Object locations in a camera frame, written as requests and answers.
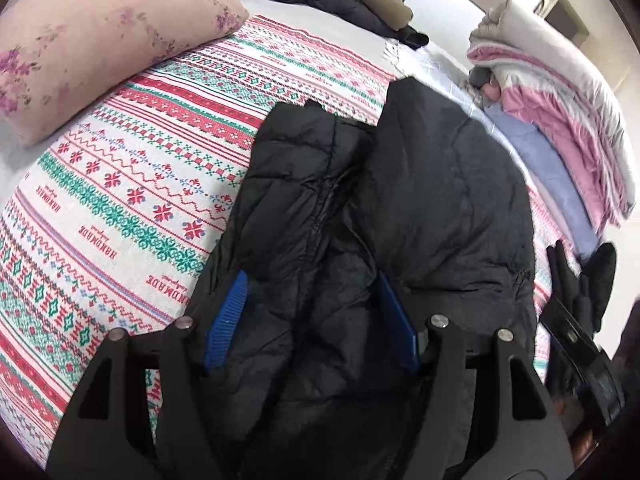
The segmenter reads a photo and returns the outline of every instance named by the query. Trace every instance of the bed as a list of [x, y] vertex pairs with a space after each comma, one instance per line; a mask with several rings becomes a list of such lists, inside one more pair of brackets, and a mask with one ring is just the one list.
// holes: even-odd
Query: bed
[[[312, 98], [375, 124], [389, 81], [406, 73], [383, 38], [335, 16], [241, 1], [252, 17], [238, 33], [140, 73], [40, 145], [23, 150], [0, 132], [0, 416], [41, 466], [104, 334], [150, 332], [180, 316], [271, 107]], [[468, 105], [443, 72], [423, 82], [450, 85], [449, 96]], [[476, 117], [529, 185], [540, 312], [551, 289], [545, 248], [561, 233], [515, 151]], [[539, 330], [541, 377], [547, 359]], [[155, 420], [151, 373], [148, 399]]]

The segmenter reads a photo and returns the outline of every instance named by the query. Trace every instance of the green pattern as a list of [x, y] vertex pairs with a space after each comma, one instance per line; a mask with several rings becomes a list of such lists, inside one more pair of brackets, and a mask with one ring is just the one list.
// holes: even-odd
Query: green pattern
[[[34, 315], [31, 309], [28, 308], [28, 298], [26, 296], [24, 298], [16, 296], [8, 281], [3, 279], [1, 274], [0, 293], [5, 295], [5, 299], [2, 300], [2, 308], [0, 308], [2, 325], [13, 326], [18, 320], [22, 330], [14, 332], [14, 337], [23, 341], [22, 344], [25, 348], [33, 349], [35, 358], [41, 361], [42, 365], [49, 370], [49, 373], [57, 377], [61, 384], [64, 384], [67, 388], [73, 388], [78, 384], [83, 370], [80, 370], [78, 366], [74, 366], [71, 371], [66, 368], [70, 360], [76, 362], [76, 359], [70, 358], [68, 355], [69, 350], [66, 352], [60, 351], [60, 334], [52, 330], [52, 326], [45, 321], [44, 317], [39, 318]], [[11, 318], [6, 314], [15, 314], [16, 312], [18, 316], [12, 316]], [[36, 330], [33, 334], [29, 330], [30, 326], [41, 327], [43, 325], [47, 326], [48, 330]]]
[[216, 123], [219, 124], [224, 124], [225, 126], [229, 126], [230, 128], [235, 128], [236, 130], [239, 130], [240, 132], [246, 133], [249, 136], [255, 137], [255, 133], [256, 133], [256, 128], [247, 128], [246, 126], [243, 126], [240, 123], [236, 123], [235, 121], [229, 121], [228, 119], [225, 119], [222, 116], [219, 115], [214, 115], [211, 114], [209, 112], [207, 112], [204, 108], [199, 108], [199, 107], [195, 107], [192, 106], [190, 104], [188, 104], [188, 102], [186, 101], [181, 101], [175, 97], [171, 97], [169, 94], [165, 94], [162, 92], [159, 92], [157, 90], [151, 90], [147, 87], [142, 87], [139, 86], [135, 83], [132, 82], [127, 82], [124, 83], [124, 86], [131, 88], [131, 89], [135, 89], [139, 92], [144, 92], [145, 94], [150, 94], [156, 97], [159, 97], [161, 99], [164, 99], [166, 101], [172, 102], [174, 104], [176, 104], [177, 106], [179, 106], [180, 108], [184, 108], [185, 110], [189, 110], [191, 112], [194, 112], [195, 114], [198, 114], [202, 117], [206, 117], [207, 119], [214, 121]]
[[[207, 66], [213, 62], [200, 60], [200, 56], [188, 57], [187, 59], [197, 60], [201, 65]], [[198, 69], [194, 66], [185, 66], [180, 63], [180, 57], [171, 59], [156, 66], [154, 71], [159, 74], [179, 77], [190, 84], [197, 84], [206, 91], [214, 91], [222, 93], [226, 98], [232, 100], [239, 105], [254, 105], [258, 109], [268, 112], [273, 108], [273, 97], [253, 89], [247, 89], [245, 86], [239, 85], [236, 81], [224, 77], [218, 77], [214, 72]]]
[[151, 252], [161, 262], [171, 263], [179, 272], [199, 276], [204, 268], [205, 256], [179, 245], [172, 237], [158, 232], [154, 226], [146, 225], [139, 216], [127, 213], [125, 208], [111, 201], [104, 193], [87, 183], [81, 176], [66, 170], [51, 152], [44, 153], [38, 165], [64, 189], [69, 196], [87, 207], [94, 216], [102, 218], [124, 238], [131, 238], [140, 249]]
[[257, 43], [254, 43], [253, 41], [244, 40], [243, 38], [238, 38], [237, 36], [230, 36], [227, 39], [227, 41], [234, 41], [236, 43], [241, 43], [241, 44], [244, 44], [246, 46], [250, 46], [250, 47], [252, 47], [252, 48], [254, 48], [256, 50], [260, 50], [261, 52], [264, 52], [265, 54], [269, 54], [270, 56], [276, 57], [277, 59], [279, 59], [281, 61], [286, 61], [287, 63], [290, 63], [292, 65], [299, 66], [300, 68], [303, 68], [303, 69], [305, 69], [308, 72], [311, 72], [313, 74], [319, 75], [320, 77], [323, 77], [323, 78], [331, 81], [332, 83], [335, 83], [338, 86], [341, 86], [342, 88], [346, 88], [349, 92], [352, 92], [353, 94], [356, 94], [356, 95], [362, 97], [363, 99], [366, 99], [367, 101], [369, 101], [373, 105], [376, 105], [378, 107], [382, 107], [382, 105], [384, 104], [384, 103], [378, 101], [376, 98], [370, 96], [366, 92], [363, 92], [362, 90], [358, 90], [355, 86], [349, 85], [349, 84], [345, 83], [344, 81], [338, 79], [337, 77], [329, 75], [327, 72], [323, 72], [322, 70], [318, 70], [316, 67], [311, 66], [311, 65], [306, 64], [306, 63], [302, 63], [301, 61], [296, 61], [296, 60], [291, 59], [290, 57], [283, 56], [279, 52], [276, 52], [275, 50], [271, 50], [270, 48], [266, 48], [264, 46], [261, 46], [261, 45], [259, 45]]
[[[11, 373], [14, 377], [22, 377], [22, 373], [18, 372], [18, 370], [16, 370], [14, 368], [14, 365], [11, 361], [7, 361], [6, 358], [4, 357], [4, 354], [2, 352], [0, 352], [0, 361], [2, 361], [2, 364], [4, 366], [6, 366], [7, 368], [9, 368], [9, 370], [11, 370]], [[57, 413], [59, 416], [62, 416], [62, 412], [60, 412], [60, 410], [55, 407], [53, 404], [51, 404], [47, 399], [45, 399], [43, 396], [41, 396], [37, 390], [35, 390], [32, 386], [31, 386], [31, 381], [30, 380], [25, 380], [25, 381], [21, 381], [22, 384], [24, 384], [25, 386], [28, 387], [29, 392], [31, 395], [33, 395], [34, 397], [36, 397], [51, 413]]]
[[[207, 176], [215, 176], [218, 181], [220, 182], [224, 182], [225, 185], [231, 187], [231, 188], [235, 188], [237, 187], [240, 183], [241, 183], [241, 179], [242, 177], [244, 177], [245, 171], [240, 170], [240, 166], [236, 165], [235, 168], [232, 168], [232, 170], [234, 171], [235, 175], [238, 177], [238, 180], [234, 180], [234, 181], [230, 181], [228, 178], [220, 178], [219, 175], [217, 175], [216, 173], [216, 169], [220, 168], [222, 166], [222, 161], [221, 160], [216, 160], [213, 165], [214, 167], [211, 168], [210, 170], [207, 169], [207, 167], [205, 166], [205, 164], [207, 162], [211, 162], [212, 157], [209, 153], [202, 153], [198, 148], [194, 147], [193, 145], [184, 142], [181, 139], [178, 139], [177, 137], [172, 136], [171, 134], [169, 134], [168, 132], [163, 132], [162, 133], [162, 138], [167, 140], [168, 142], [171, 142], [172, 147], [168, 148], [166, 146], [166, 143], [164, 144], [159, 144], [158, 142], [156, 142], [155, 139], [150, 139], [149, 137], [145, 136], [145, 134], [140, 133], [141, 129], [146, 130], [147, 132], [150, 133], [155, 133], [157, 130], [155, 127], [153, 127], [151, 124], [149, 123], [145, 123], [144, 121], [139, 121], [139, 120], [134, 120], [133, 116], [131, 115], [127, 115], [122, 113], [119, 110], [116, 110], [114, 108], [109, 107], [108, 105], [99, 105], [97, 107], [95, 107], [91, 112], [93, 117], [95, 117], [97, 120], [108, 124], [109, 126], [113, 127], [113, 128], [117, 128], [119, 130], [123, 130], [125, 132], [127, 132], [128, 134], [131, 134], [132, 136], [136, 136], [137, 138], [144, 140], [150, 147], [152, 147], [155, 150], [158, 150], [160, 152], [166, 153], [167, 155], [171, 155], [174, 158], [176, 158], [177, 160], [180, 160], [181, 163], [187, 165], [187, 166], [191, 166], [192, 168], [195, 168], [196, 170], [203, 172], [205, 175]], [[120, 119], [126, 120], [127, 122], [131, 123], [131, 126], [127, 126], [126, 123], [123, 124], [119, 124], [117, 122], [113, 122], [105, 117], [101, 117], [100, 113], [106, 113], [109, 114], [110, 116], [113, 117], [118, 117]], [[138, 126], [137, 130], [133, 129], [133, 125]], [[92, 134], [94, 134], [95, 136], [97, 136], [100, 139], [105, 139], [106, 136], [104, 134], [101, 134], [100, 132], [93, 132]], [[176, 148], [182, 148], [183, 152], [190, 152], [193, 153], [193, 155], [195, 156], [199, 156], [200, 158], [202, 158], [202, 162], [201, 163], [196, 163], [194, 161], [194, 157], [191, 157], [190, 159], [185, 158], [185, 156], [181, 153], [177, 153], [175, 151]]]

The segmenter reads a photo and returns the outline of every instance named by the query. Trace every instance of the pink floral pillow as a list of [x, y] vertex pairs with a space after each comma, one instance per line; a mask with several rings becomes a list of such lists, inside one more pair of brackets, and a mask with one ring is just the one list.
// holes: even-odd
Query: pink floral pillow
[[26, 146], [109, 88], [238, 30], [239, 0], [19, 0], [0, 16], [0, 117]]

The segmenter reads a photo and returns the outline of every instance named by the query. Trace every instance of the white sheet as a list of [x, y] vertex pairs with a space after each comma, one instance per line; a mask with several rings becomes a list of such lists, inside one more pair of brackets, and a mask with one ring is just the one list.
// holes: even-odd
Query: white sheet
[[[7, 8], [17, 0], [9, 0]], [[388, 72], [399, 74], [383, 56], [386, 40], [351, 23], [307, 6], [271, 0], [241, 0], [251, 15], [261, 14], [290, 27], [303, 28], [327, 41], [348, 48]], [[0, 120], [0, 205], [4, 206], [21, 178], [37, 158], [58, 138], [56, 133], [36, 146], [22, 148], [7, 123]]]

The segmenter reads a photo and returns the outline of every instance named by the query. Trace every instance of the snowflake pattern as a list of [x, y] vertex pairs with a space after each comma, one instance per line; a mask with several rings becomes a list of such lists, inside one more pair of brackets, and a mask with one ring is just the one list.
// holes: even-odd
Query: snowflake pattern
[[129, 205], [140, 204], [145, 200], [145, 188], [139, 187], [137, 189], [127, 189], [127, 203]]
[[174, 214], [171, 212], [171, 205], [155, 205], [154, 206], [154, 220], [156, 222], [163, 222], [165, 220], [170, 220], [174, 217]]
[[113, 173], [105, 173], [104, 175], [104, 187], [116, 187], [120, 185], [120, 172], [114, 171]]
[[71, 158], [69, 159], [69, 162], [71, 162], [72, 164], [75, 164], [76, 162], [79, 162], [82, 160], [82, 151], [78, 150], [77, 152], [73, 152], [71, 154]]
[[95, 173], [98, 170], [100, 170], [100, 163], [97, 160], [95, 162], [88, 162], [86, 164], [86, 172], [87, 172], [87, 174]]
[[202, 223], [194, 220], [193, 222], [183, 222], [184, 237], [187, 240], [193, 240], [194, 238], [200, 238], [204, 235], [202, 230]]

